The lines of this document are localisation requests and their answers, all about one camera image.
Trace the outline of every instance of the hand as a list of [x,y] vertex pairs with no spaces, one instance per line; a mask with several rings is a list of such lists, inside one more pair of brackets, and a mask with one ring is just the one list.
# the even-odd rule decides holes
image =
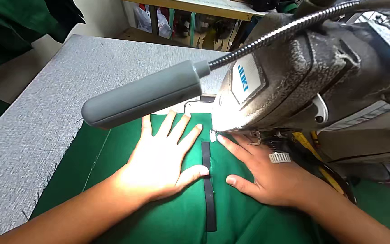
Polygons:
[[123,195],[141,204],[169,197],[180,192],[199,177],[209,174],[203,165],[181,172],[181,162],[202,131],[196,125],[177,144],[191,116],[184,114],[171,130],[176,112],[170,111],[155,136],[152,136],[150,115],[142,118],[141,138],[126,165],[112,177]]
[[328,187],[324,181],[294,162],[273,164],[269,159],[272,151],[268,146],[248,145],[251,141],[247,137],[241,134],[232,136],[240,146],[221,135],[218,141],[248,167],[254,183],[237,175],[229,175],[226,181],[255,200],[264,204],[299,208],[320,187]]

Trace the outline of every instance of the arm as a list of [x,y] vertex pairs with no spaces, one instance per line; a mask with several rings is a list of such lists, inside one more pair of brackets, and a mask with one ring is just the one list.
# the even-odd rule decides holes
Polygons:
[[175,116],[170,111],[155,136],[151,135],[150,116],[143,117],[141,138],[126,165],[87,191],[1,235],[0,243],[87,243],[144,204],[174,195],[208,175],[203,165],[181,172],[181,162],[202,126],[195,126],[177,144],[190,114],[183,115],[170,133]]
[[233,134],[239,145],[218,136],[231,153],[246,164],[254,183],[237,175],[229,175],[227,183],[257,201],[277,206],[299,208],[311,215],[341,243],[390,243],[390,230],[350,203],[324,181],[296,163],[272,164],[271,150],[248,145],[243,135]]

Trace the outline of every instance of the white plastic bag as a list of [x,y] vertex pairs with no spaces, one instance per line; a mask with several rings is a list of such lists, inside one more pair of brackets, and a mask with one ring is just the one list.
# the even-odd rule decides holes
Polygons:
[[[144,11],[140,7],[134,7],[133,10],[138,20],[138,29],[152,33],[149,10]],[[165,16],[160,12],[159,8],[157,9],[157,19],[159,26],[159,36],[169,38],[171,36],[171,28]]]

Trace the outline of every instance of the gray fabric table cover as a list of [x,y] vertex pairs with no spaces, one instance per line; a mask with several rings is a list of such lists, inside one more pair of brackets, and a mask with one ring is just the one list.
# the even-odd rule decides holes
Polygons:
[[[73,35],[0,117],[0,234],[27,221],[95,95],[224,52]],[[228,67],[202,79],[216,94]]]

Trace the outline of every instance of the metal gooseneck arm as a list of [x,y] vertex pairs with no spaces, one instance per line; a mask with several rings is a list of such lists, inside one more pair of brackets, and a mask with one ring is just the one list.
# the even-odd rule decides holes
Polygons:
[[270,33],[261,36],[257,40],[245,45],[244,47],[237,49],[234,52],[231,52],[225,56],[210,61],[210,70],[215,70],[233,61],[236,61],[237,59],[247,54],[253,53],[255,50],[261,47],[265,47],[276,40],[284,40],[294,35],[296,32],[304,30],[315,23],[325,21],[327,19],[350,12],[365,12],[377,9],[390,9],[390,0],[350,1],[340,3],[330,8],[315,12],[313,14],[309,14],[287,25],[284,25],[279,29],[276,29]]

